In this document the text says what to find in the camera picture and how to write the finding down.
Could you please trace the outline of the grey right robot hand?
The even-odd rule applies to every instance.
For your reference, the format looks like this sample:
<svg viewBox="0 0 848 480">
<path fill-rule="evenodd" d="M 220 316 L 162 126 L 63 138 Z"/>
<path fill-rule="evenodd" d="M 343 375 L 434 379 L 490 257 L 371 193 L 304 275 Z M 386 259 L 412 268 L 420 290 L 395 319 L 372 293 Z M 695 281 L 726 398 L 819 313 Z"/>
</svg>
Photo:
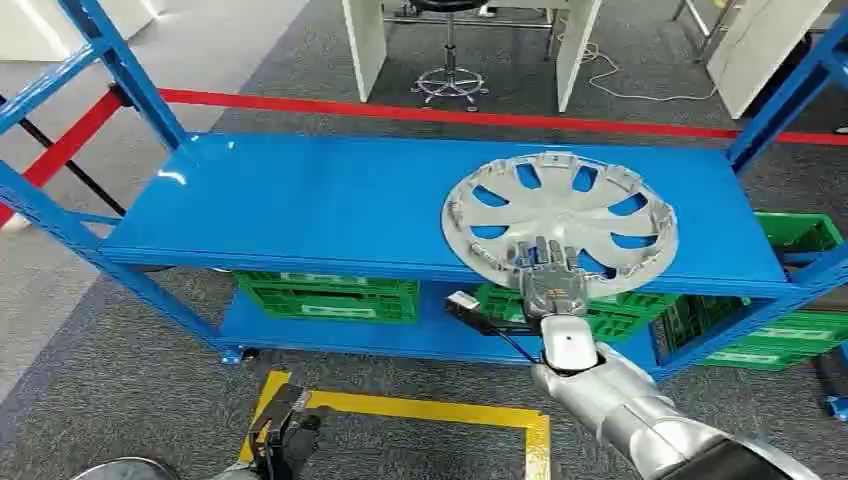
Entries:
<svg viewBox="0 0 848 480">
<path fill-rule="evenodd" d="M 513 266 L 509 285 L 520 292 L 528 320 L 586 312 L 586 272 L 578 265 L 574 247 L 537 236 L 534 241 L 518 241 L 508 254 Z"/>
</svg>

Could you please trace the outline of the dark left robot hand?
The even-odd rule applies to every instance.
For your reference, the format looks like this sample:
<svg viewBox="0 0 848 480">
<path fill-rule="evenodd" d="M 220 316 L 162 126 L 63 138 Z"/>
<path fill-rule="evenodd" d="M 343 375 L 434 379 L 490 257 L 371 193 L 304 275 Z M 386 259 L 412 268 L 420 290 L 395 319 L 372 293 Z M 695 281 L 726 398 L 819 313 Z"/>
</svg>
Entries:
<svg viewBox="0 0 848 480">
<path fill-rule="evenodd" d="M 250 470 L 259 479 L 297 479 L 306 460 L 317 450 L 322 420 L 307 414 L 309 392 L 284 384 L 248 430 Z"/>
</svg>

